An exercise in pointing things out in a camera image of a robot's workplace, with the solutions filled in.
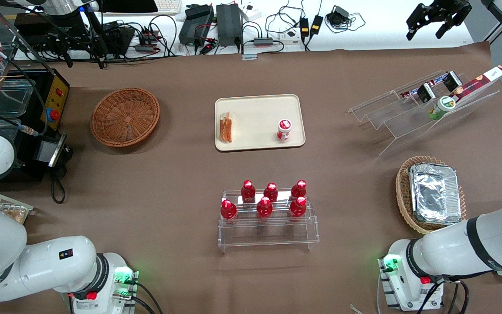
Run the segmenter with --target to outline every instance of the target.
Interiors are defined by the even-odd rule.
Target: clear acrylic shelf
[[[238,217],[235,221],[227,221],[219,214],[218,247],[222,252],[233,246],[276,244],[307,244],[307,248],[311,249],[319,243],[317,215],[309,198],[305,215],[288,217],[290,191],[278,189],[278,199],[272,203],[272,215],[267,219],[257,218],[257,202],[263,193],[257,192],[255,203],[246,204],[241,199],[241,191],[224,191],[222,201],[232,201],[237,207]]]
[[[428,113],[439,98],[448,96],[451,93],[442,81],[432,87],[436,98],[427,103],[423,103],[417,94],[408,97],[401,96],[401,94],[412,91],[425,82],[440,77],[444,73],[445,72],[441,70],[427,75],[419,80],[375,97],[370,101],[366,101],[361,105],[355,106],[348,111],[348,113],[354,113],[359,122],[368,119],[376,130],[384,127],[384,129],[388,130],[390,135],[394,137],[392,142],[379,154],[379,156],[424,135],[432,129],[436,129],[472,113],[485,103],[484,100],[499,92],[498,88],[490,89],[490,87],[498,81],[494,80],[476,92],[462,98],[458,101],[454,110],[446,113],[439,120],[431,119]],[[467,83],[472,80],[468,79],[464,74],[460,74],[458,77],[462,80],[462,83]]]

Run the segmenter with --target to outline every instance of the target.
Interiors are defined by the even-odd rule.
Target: empty wicker basket
[[[439,159],[429,157],[429,156],[416,156],[408,159],[396,176],[396,199],[398,201],[398,207],[400,208],[400,213],[414,230],[421,234],[428,234],[431,231],[444,228],[444,225],[436,225],[434,223],[419,222],[414,218],[412,212],[412,194],[410,192],[410,173],[409,169],[412,165],[419,163],[432,163],[444,165]],[[458,186],[458,195],[460,196],[460,207],[462,210],[462,220],[466,219],[466,202],[464,201],[464,192],[462,187]]]
[[[106,146],[127,147],[146,139],[159,116],[160,106],[154,95],[140,88],[123,88],[96,105],[90,130]]]

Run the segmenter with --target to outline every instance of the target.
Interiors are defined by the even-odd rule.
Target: red bottle
[[[305,197],[298,197],[293,200],[289,205],[288,216],[289,217],[301,217],[305,215],[305,211],[307,210],[307,206],[305,205]]]
[[[224,219],[236,219],[237,218],[237,207],[229,199],[222,201],[222,206],[220,208],[220,214]]]
[[[292,197],[291,199],[297,199],[298,197],[305,197],[305,186],[307,184],[305,183],[304,180],[299,180],[293,187],[292,187]]]
[[[271,200],[267,197],[261,198],[257,203],[257,218],[269,218],[272,215]]]
[[[255,187],[253,182],[245,180],[243,182],[243,187],[241,188],[241,198],[244,203],[255,203]]]
[[[263,196],[266,196],[271,200],[271,203],[274,203],[278,199],[278,189],[276,188],[276,183],[269,183],[263,192]]]

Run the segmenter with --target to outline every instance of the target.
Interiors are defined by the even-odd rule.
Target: red knob
[[[86,298],[88,300],[96,300],[96,297],[98,296],[97,292],[89,292],[88,294],[86,294]]]
[[[59,111],[57,111],[57,110],[50,111],[50,119],[52,119],[54,121],[59,120]]]

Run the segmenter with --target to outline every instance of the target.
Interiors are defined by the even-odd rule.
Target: beige tray
[[[218,99],[215,106],[215,143],[218,150],[300,147],[305,144],[299,98],[293,94]],[[231,143],[220,140],[220,116],[231,111]],[[287,140],[277,137],[278,122],[288,119],[292,130]]]

